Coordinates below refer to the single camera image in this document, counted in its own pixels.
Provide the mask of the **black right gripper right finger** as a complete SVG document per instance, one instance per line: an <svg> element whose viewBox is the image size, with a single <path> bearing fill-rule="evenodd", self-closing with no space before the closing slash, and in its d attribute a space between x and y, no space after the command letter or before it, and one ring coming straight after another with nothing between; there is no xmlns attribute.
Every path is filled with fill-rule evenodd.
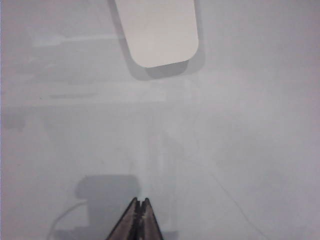
<svg viewBox="0 0 320 240"><path fill-rule="evenodd" d="M149 198L145 198L141 204L138 239L164 240Z"/></svg>

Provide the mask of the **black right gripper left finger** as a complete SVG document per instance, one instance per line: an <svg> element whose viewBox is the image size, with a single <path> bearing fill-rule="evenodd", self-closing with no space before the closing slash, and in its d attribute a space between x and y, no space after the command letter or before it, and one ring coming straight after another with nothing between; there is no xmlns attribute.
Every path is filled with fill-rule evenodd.
<svg viewBox="0 0 320 240"><path fill-rule="evenodd" d="M139 214L140 201L137 197L134 197L106 239L135 240L137 236Z"/></svg>

